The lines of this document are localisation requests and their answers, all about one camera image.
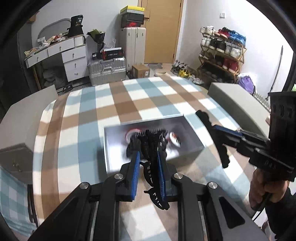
open box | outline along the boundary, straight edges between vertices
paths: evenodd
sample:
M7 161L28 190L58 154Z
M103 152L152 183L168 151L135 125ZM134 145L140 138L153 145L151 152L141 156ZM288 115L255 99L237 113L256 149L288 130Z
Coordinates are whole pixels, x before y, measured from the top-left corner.
M166 160L172 164L178 164L188 156L191 156L193 161L204 148L194 129L183 115L107 126L104 128L104 153L108 176L118 173L123 164L131 161L130 158L126 157L127 143L125 135L134 128L140 130L166 129L168 133L174 132L180 138L181 146L176 147L172 143L167 145Z

person's arm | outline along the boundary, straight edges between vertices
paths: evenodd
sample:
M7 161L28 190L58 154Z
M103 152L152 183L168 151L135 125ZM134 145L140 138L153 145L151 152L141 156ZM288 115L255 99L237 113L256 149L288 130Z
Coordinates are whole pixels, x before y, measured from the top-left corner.
M290 189L287 188L279 202L266 204L265 211L271 230L278 236L282 236L296 217L296 195L292 196Z
M256 169L250 185L249 200L251 207L262 202L266 192L273 193L266 204L266 214L271 230L281 236L296 216L296 196L287 188L287 181L263 184L263 172Z

white desk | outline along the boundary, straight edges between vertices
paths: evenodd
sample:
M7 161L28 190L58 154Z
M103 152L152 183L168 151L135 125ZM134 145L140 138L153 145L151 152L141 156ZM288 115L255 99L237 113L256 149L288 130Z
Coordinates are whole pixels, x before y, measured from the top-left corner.
M89 75L86 59L86 45L83 44L83 35L68 38L35 52L25 59L26 66L27 68L33 66L33 73L35 78L37 78L34 65L59 53L62 54L68 82Z

desk leg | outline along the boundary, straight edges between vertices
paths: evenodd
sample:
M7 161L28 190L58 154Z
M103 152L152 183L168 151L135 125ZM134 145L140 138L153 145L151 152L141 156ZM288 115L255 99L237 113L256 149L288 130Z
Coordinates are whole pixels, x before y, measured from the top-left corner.
M33 70L34 78L35 78L36 84L38 86L38 89L41 90L41 86L40 86L40 83L39 83L38 76L37 76L36 69L35 69L34 65L32 66L32 70Z

white suitcase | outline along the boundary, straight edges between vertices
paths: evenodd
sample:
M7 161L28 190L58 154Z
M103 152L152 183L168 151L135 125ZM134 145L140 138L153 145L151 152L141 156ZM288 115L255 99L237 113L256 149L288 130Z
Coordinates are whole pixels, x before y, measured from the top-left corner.
M136 64L144 64L146 29L140 27L122 28L120 46L123 48L128 71Z

